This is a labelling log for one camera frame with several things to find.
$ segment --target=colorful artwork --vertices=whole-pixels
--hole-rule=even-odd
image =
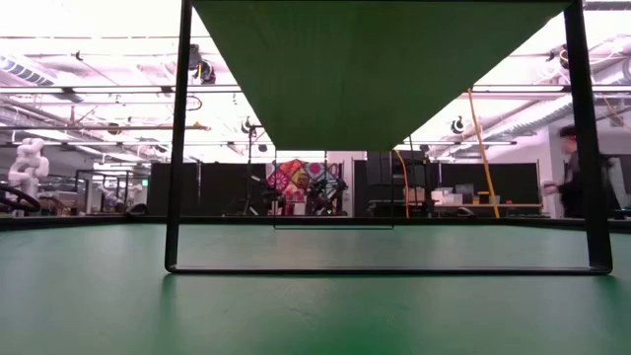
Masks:
[[[324,163],[307,163],[296,159],[276,167],[274,174],[274,165],[268,164],[267,183],[270,186],[275,184],[287,202],[301,203],[305,202],[306,190],[313,181],[340,178],[339,168],[337,163],[325,167]]]

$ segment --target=ceiling pipe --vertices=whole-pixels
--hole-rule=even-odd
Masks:
[[[621,60],[601,70],[595,75],[595,82],[605,85],[630,85],[631,59]],[[572,113],[572,95],[567,94],[552,102],[539,102],[531,105],[491,126],[482,132],[482,136],[484,139],[492,140],[506,134],[520,135],[549,125]],[[455,147],[442,153],[443,155],[448,155],[460,149],[460,147]]]
[[[631,4],[631,1],[624,1],[624,2],[620,2],[620,1],[590,1],[588,2],[588,4],[590,4],[590,6],[593,7],[602,7],[604,5],[606,5],[605,3],[628,3]],[[611,38],[608,38],[606,40],[603,40],[600,44],[598,44],[596,47],[599,47],[600,45],[602,45],[605,42],[608,42],[609,40],[613,40],[615,38],[618,38],[619,35],[614,35]],[[620,72],[620,70],[622,70],[621,67],[616,66],[616,65],[620,65],[621,63],[627,61],[631,59],[631,58],[625,58],[625,59],[621,59],[618,62],[615,62],[612,65],[609,66],[604,66],[602,67],[601,65],[606,65],[605,62],[601,62],[598,63],[599,65],[597,65],[596,67],[593,67],[593,71],[597,71],[596,75],[598,78],[601,78],[601,80],[595,79],[594,84],[605,84],[605,85],[626,85],[626,84],[622,84],[622,83],[618,83],[613,79],[609,79],[608,80],[604,80],[604,78],[606,78],[607,76],[610,75],[611,70],[612,71],[617,71],[618,73]],[[479,117],[478,121],[480,124],[480,130],[481,132],[485,135],[485,133],[487,133],[489,131],[489,129],[496,129],[496,126],[500,123],[504,123],[505,121],[507,121],[507,119],[513,120],[516,116],[518,116],[522,111],[527,112],[527,114],[532,114],[535,115],[536,114],[536,109],[538,107],[545,107],[546,105],[549,105],[549,107],[564,107],[565,109],[569,109],[569,111],[571,112],[572,110],[572,105],[571,105],[571,87],[570,86],[564,86],[564,92],[563,93],[553,93],[555,95],[550,95],[550,97],[553,97],[553,100],[539,100],[539,99],[534,99],[534,98],[530,98],[530,99],[525,99],[525,100],[532,100],[529,103],[525,103],[519,107],[517,107],[516,109],[507,112],[507,113],[502,113],[500,115],[497,116],[492,116],[492,117]],[[568,98],[570,98],[570,104],[567,105],[567,101]],[[468,124],[465,127],[464,132],[462,132],[462,134],[460,135],[450,135],[450,136],[446,136],[443,137],[443,140],[447,140],[447,141],[467,141],[467,140],[474,140],[475,138],[475,127],[473,126],[473,124]],[[441,148],[441,147],[431,147],[430,151],[429,151],[429,155],[433,155],[433,156],[438,156],[438,155],[448,155],[450,152],[452,152],[453,149],[445,149],[445,148]]]
[[[5,121],[8,118],[9,124],[13,124],[13,125],[23,124],[24,126],[27,126],[29,129],[33,129],[33,130],[37,130],[38,128],[44,128],[45,130],[64,130],[65,126],[73,124],[68,119],[59,117],[57,115],[54,115],[52,113],[46,112],[41,109],[34,108],[32,106],[18,103],[14,100],[4,98],[2,96],[0,96],[0,103],[8,104],[12,109],[15,110],[15,112],[19,112],[22,114],[20,118],[23,118],[23,119],[20,119],[20,120],[16,120],[16,118],[13,115],[10,115],[9,117],[6,117],[5,115]],[[96,131],[82,131],[82,134],[84,133],[85,135],[98,139],[99,141],[107,141],[103,138],[103,136],[100,133]],[[69,134],[69,135],[75,137],[79,141],[82,140],[81,135],[79,136],[73,135],[73,134]],[[130,150],[128,148],[123,148],[123,149],[129,152],[135,153],[133,150]],[[147,157],[153,156],[153,154],[151,154],[148,149],[143,150],[143,155]]]
[[[0,71],[8,73],[14,77],[20,78],[28,83],[39,87],[50,87],[55,85],[55,77],[41,70],[35,69],[27,58],[23,58],[22,62],[14,56],[0,54]],[[75,94],[56,94],[56,98],[68,100],[72,103],[80,103],[83,99]]]

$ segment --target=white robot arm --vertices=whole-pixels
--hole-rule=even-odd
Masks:
[[[32,197],[37,196],[39,179],[48,176],[48,160],[41,155],[43,146],[44,142],[40,138],[24,139],[17,149],[16,161],[9,169],[11,186],[19,187]]]
[[[102,184],[97,186],[97,190],[103,194],[105,199],[114,201],[115,203],[122,203],[122,200],[116,196],[116,192],[106,189]]]

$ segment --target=dark jacket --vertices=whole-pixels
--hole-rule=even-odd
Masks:
[[[602,170],[602,182],[604,184],[608,215],[611,216],[614,210],[620,209],[620,205],[611,186],[609,168],[609,160],[605,157],[601,157],[600,169]],[[579,168],[579,156],[577,153],[572,154],[570,157],[570,162],[565,169],[565,177],[566,182],[559,185],[561,203],[565,211],[564,216],[566,218],[585,218],[583,178]]]

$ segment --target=security camera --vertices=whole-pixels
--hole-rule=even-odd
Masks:
[[[462,134],[462,132],[464,132],[464,124],[462,123],[462,116],[458,116],[457,119],[452,121],[452,132],[454,134]]]

